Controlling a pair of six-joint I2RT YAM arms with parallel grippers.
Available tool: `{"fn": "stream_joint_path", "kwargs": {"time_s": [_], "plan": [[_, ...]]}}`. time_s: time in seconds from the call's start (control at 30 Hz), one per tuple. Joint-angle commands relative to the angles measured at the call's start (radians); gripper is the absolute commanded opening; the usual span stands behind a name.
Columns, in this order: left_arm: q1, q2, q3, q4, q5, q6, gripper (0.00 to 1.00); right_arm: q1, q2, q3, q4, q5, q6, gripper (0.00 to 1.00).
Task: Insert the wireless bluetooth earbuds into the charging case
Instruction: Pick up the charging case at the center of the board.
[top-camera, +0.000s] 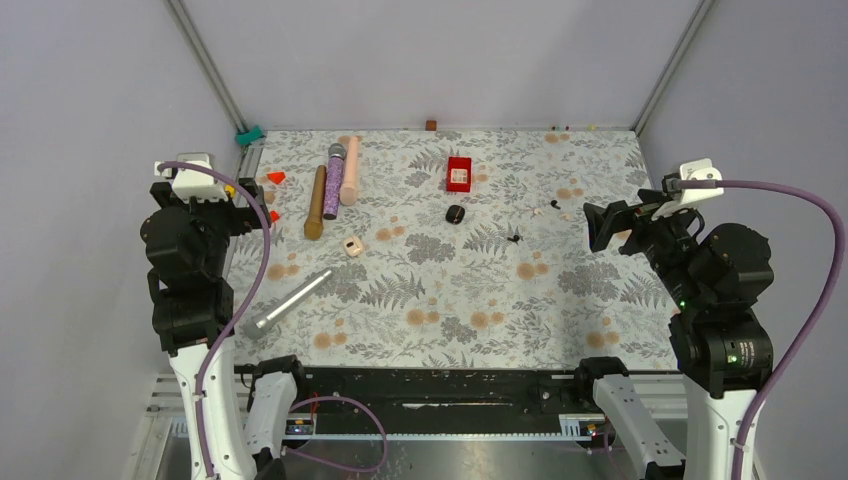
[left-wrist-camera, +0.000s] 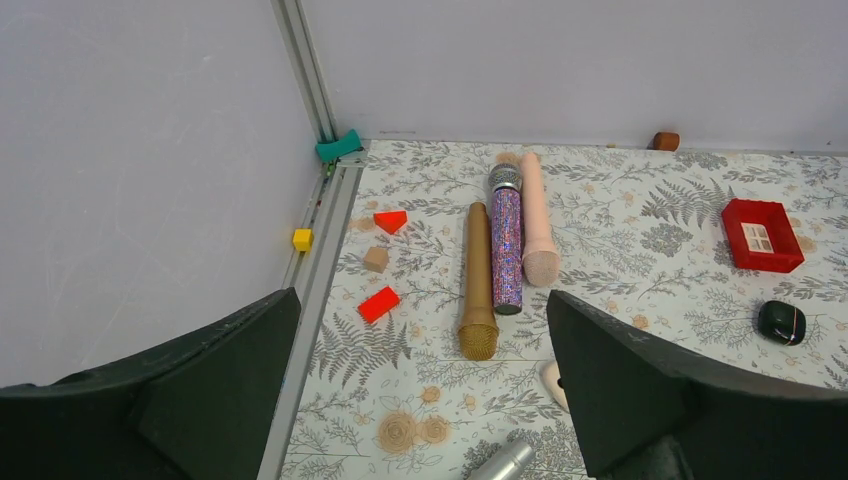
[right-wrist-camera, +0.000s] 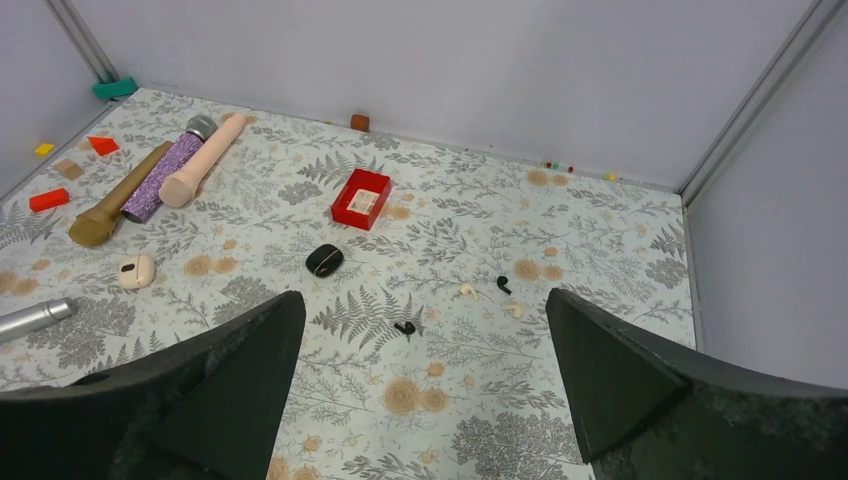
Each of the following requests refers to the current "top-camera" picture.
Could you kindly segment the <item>beige earbud charging case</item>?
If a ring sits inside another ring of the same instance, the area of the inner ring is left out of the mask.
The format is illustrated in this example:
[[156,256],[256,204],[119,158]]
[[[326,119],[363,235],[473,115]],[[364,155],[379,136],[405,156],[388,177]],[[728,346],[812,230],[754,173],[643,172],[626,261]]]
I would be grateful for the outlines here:
[[362,240],[358,236],[348,237],[342,242],[342,244],[343,244],[343,248],[344,248],[345,253],[349,257],[358,257],[365,250],[365,246],[364,246]]

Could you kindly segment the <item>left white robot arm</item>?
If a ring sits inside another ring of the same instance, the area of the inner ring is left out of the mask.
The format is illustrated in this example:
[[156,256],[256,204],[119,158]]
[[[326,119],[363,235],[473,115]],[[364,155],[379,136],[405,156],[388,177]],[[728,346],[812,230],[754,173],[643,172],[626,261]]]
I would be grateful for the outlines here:
[[[232,180],[199,164],[164,163],[151,186],[159,208],[140,227],[151,265],[152,326],[181,394],[194,479],[283,479],[289,411],[309,401],[310,385],[293,355],[259,364],[246,419],[234,390],[234,330],[268,268],[271,216],[254,180]],[[224,277],[232,238],[261,231],[263,253],[242,304]]]

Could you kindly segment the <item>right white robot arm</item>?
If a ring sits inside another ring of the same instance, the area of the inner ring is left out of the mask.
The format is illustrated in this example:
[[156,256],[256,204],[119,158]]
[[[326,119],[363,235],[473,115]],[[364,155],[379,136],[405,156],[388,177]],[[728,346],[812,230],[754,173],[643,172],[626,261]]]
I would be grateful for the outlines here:
[[643,255],[676,305],[670,344],[687,403],[686,450],[673,447],[637,397],[616,357],[583,359],[573,396],[601,410],[641,479],[726,479],[747,432],[743,417],[773,370],[774,350],[753,305],[774,279],[765,237],[735,223],[705,230],[692,207],[666,211],[671,198],[641,190],[640,201],[585,203],[589,247],[607,248],[627,232],[623,255]]

